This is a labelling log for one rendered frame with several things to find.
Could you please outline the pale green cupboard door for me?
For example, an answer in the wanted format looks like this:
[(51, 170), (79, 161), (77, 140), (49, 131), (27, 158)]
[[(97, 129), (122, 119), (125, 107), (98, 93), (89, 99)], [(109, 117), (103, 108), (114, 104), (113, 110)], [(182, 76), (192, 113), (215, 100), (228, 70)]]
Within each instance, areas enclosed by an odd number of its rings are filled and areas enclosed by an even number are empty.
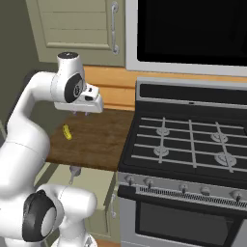
[[(39, 60), (55, 63), (61, 52), (80, 55), (90, 66), (125, 65), (124, 0), (25, 0)], [(118, 55), (112, 52), (111, 4), (115, 14)]]

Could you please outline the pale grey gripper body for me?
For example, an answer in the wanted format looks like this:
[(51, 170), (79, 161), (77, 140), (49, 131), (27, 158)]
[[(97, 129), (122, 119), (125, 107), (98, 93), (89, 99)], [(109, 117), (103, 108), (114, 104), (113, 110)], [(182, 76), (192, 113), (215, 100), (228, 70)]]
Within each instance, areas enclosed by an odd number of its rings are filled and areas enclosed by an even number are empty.
[(87, 101), (81, 96), (73, 103), (55, 102), (54, 106), (58, 110), (71, 112), (101, 113), (103, 111), (103, 100), (98, 95), (95, 100)]

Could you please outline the silver oven door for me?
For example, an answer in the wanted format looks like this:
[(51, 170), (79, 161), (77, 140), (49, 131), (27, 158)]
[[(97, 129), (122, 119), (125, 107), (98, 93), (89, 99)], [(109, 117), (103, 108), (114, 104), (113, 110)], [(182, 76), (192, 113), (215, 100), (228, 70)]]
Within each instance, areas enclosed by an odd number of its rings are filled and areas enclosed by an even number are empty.
[(122, 247), (247, 247), (247, 219), (119, 198)]

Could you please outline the silver and black stove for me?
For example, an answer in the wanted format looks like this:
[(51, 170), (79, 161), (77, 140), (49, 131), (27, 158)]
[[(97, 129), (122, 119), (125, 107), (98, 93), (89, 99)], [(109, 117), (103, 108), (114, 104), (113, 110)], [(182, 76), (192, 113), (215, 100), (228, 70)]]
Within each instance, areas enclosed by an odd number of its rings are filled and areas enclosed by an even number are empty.
[(133, 187), (152, 178), (151, 189), (181, 192), (186, 183), (186, 193), (204, 196), (208, 186), (208, 197), (234, 200), (239, 190), (247, 201), (247, 83), (138, 78), (119, 187), (126, 176)]

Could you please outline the grey measuring cup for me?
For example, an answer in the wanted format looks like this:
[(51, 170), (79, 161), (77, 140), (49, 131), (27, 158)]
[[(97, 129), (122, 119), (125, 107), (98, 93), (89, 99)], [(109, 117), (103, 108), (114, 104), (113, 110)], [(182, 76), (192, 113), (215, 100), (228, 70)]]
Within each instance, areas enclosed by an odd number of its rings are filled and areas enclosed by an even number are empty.
[(70, 173), (71, 173), (70, 180), (69, 180), (69, 185), (72, 185), (74, 178), (78, 177), (81, 174), (81, 168), (77, 167), (77, 166), (70, 166), (69, 170), (70, 170)]

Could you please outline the pale green drawer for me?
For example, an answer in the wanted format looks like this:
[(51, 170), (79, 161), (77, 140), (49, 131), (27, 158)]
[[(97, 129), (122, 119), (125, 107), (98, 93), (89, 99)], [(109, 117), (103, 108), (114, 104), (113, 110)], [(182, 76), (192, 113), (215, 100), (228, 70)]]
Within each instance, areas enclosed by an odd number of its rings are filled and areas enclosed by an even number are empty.
[[(70, 180), (69, 165), (45, 163), (35, 179), (35, 187), (44, 183), (68, 185)], [(96, 239), (114, 242), (120, 241), (119, 218), (112, 218), (110, 203), (112, 194), (116, 195), (116, 174), (111, 171), (82, 168), (81, 174), (73, 180), (73, 187), (94, 192), (97, 207), (94, 214), (85, 220), (87, 231)], [(114, 208), (118, 212), (116, 198)]]

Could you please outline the black and silver microwave oven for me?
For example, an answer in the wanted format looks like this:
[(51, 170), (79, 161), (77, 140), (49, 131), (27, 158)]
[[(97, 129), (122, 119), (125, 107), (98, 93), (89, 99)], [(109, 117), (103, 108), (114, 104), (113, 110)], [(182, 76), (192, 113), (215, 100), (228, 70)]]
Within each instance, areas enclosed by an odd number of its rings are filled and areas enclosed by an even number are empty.
[(125, 67), (247, 77), (247, 0), (125, 0)]

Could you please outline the yellow banana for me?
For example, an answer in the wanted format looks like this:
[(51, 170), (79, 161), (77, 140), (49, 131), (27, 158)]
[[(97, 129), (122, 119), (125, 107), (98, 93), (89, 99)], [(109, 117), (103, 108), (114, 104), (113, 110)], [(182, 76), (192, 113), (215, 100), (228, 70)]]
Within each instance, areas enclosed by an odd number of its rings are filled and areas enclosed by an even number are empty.
[(64, 136), (68, 139), (68, 140), (71, 140), (72, 139), (72, 135), (69, 131), (69, 126), (67, 124), (64, 124), (63, 125), (63, 133), (64, 133)]

